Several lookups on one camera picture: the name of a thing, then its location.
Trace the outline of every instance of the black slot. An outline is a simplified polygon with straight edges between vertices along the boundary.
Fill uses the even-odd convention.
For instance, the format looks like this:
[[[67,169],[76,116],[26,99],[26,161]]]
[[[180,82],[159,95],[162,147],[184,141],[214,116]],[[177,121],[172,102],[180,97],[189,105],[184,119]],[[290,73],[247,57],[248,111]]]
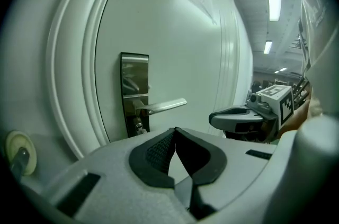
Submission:
[[[73,217],[89,196],[100,176],[88,173],[80,182],[59,202],[57,209],[69,217]]]
[[[262,151],[258,151],[258,150],[248,150],[246,154],[254,156],[254,157],[262,158],[265,160],[270,160],[272,156],[272,154],[263,153]]]

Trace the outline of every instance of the person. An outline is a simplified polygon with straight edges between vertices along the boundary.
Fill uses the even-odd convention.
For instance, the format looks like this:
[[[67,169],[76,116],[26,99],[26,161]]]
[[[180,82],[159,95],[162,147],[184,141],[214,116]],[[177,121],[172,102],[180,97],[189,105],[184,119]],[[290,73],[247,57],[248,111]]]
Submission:
[[[257,93],[260,90],[261,90],[261,83],[259,81],[254,81],[252,88],[251,88],[252,93]]]
[[[262,89],[268,88],[269,87],[269,81],[268,80],[264,80],[263,81],[263,85],[262,85]]]
[[[302,0],[300,20],[308,45],[311,68],[330,44],[336,44],[339,41],[338,13],[335,0]],[[310,100],[295,111],[280,130],[278,138],[287,131],[297,130],[308,118],[319,116],[322,112],[317,95],[311,91]]]

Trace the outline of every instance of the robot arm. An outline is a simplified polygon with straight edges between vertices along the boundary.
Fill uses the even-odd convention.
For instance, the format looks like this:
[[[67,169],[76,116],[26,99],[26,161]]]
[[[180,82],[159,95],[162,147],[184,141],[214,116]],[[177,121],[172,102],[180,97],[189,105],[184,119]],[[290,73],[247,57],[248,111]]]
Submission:
[[[292,88],[274,85],[251,94],[244,106],[210,114],[209,122],[229,138],[271,142],[293,112]]]

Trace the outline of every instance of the door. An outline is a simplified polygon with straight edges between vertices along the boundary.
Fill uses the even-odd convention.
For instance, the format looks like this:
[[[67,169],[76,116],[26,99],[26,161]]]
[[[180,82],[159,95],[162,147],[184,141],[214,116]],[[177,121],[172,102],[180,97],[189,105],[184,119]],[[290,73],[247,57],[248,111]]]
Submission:
[[[184,98],[187,105],[151,115],[150,130],[182,127],[209,131],[208,115],[235,89],[220,91],[237,70],[237,48],[227,48],[219,1],[108,0],[97,36],[95,75],[101,116],[111,142],[127,137],[120,89],[120,53],[149,56],[149,104]],[[227,57],[235,57],[231,62]],[[230,82],[236,84],[235,74]]]

